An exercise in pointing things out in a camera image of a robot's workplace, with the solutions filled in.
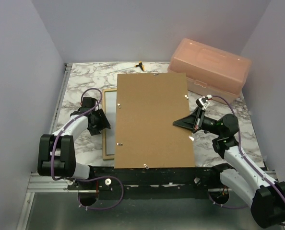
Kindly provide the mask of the brown frame backing board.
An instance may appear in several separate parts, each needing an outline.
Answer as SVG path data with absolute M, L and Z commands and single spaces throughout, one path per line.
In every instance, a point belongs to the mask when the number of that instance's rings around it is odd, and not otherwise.
M 187 96 L 184 73 L 118 74 L 115 168 L 194 167 Z

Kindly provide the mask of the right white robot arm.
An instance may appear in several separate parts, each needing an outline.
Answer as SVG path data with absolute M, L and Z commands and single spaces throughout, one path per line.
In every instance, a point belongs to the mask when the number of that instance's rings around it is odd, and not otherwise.
M 210 175 L 212 186 L 226 185 L 250 208 L 251 215 L 261 228 L 273 225 L 285 226 L 285 182 L 278 182 L 242 149 L 238 118 L 234 113 L 219 120 L 205 116 L 205 110 L 197 107 L 190 115 L 173 122 L 176 127 L 196 133 L 199 130 L 217 135 L 212 140 L 213 149 L 227 163 Z

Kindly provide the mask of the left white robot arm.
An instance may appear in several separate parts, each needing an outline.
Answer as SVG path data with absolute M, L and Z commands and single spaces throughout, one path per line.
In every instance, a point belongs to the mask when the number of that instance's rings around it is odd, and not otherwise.
M 41 136 L 37 163 L 39 175 L 51 176 L 54 180 L 78 179 L 84 189 L 91 189 L 95 185 L 92 167 L 76 161 L 74 142 L 86 130 L 95 136 L 111 128 L 104 111 L 98 106 L 97 99 L 84 97 L 81 107 L 71 113 L 69 121 L 62 128 Z

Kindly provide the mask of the pink translucent plastic box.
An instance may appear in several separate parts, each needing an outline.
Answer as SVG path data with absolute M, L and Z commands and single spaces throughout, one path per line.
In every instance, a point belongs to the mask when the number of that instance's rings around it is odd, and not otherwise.
M 184 38 L 167 71 L 185 73 L 188 91 L 219 95 L 232 103 L 241 95 L 251 64 L 245 57 Z

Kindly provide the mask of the yellow black hex key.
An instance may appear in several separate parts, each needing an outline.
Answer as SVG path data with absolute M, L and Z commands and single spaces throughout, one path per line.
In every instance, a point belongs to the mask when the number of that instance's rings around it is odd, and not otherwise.
M 142 72 L 145 71 L 144 64 L 141 61 L 139 61 L 138 63 L 136 63 L 132 67 L 115 70 L 115 71 L 109 72 L 109 74 L 113 74 L 113 73 L 128 73 L 128 72 L 132 72 L 133 69 L 140 69 Z

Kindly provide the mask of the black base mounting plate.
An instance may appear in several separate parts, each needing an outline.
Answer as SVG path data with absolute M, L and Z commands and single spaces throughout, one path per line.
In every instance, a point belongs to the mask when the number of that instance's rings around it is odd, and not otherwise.
M 78 182 L 68 186 L 79 194 L 94 192 L 102 200 L 178 199 L 211 197 L 225 204 L 231 191 L 219 179 L 221 169 L 231 169 L 227 163 L 214 167 L 115 169 L 94 166 L 92 178 L 97 181 Z

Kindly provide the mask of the aluminium rail left side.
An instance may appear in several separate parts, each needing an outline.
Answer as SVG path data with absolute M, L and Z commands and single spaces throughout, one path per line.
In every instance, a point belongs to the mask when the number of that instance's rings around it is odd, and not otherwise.
M 65 72 L 64 72 L 64 76 L 62 79 L 62 84 L 61 84 L 61 88 L 59 91 L 59 96 L 57 99 L 57 103 L 55 106 L 55 110 L 53 113 L 53 118 L 52 118 L 52 122 L 50 125 L 50 129 L 49 129 L 49 134 L 53 133 L 56 130 L 57 127 L 57 123 L 58 123 L 58 118 L 59 118 L 59 114 L 60 114 L 60 110 L 61 110 L 61 105 L 64 99 L 64 95 L 67 89 L 67 85 L 68 85 L 68 81 L 69 81 L 69 77 L 70 77 L 70 73 L 71 73 L 71 69 L 72 69 L 72 63 L 66 63 L 65 64 Z

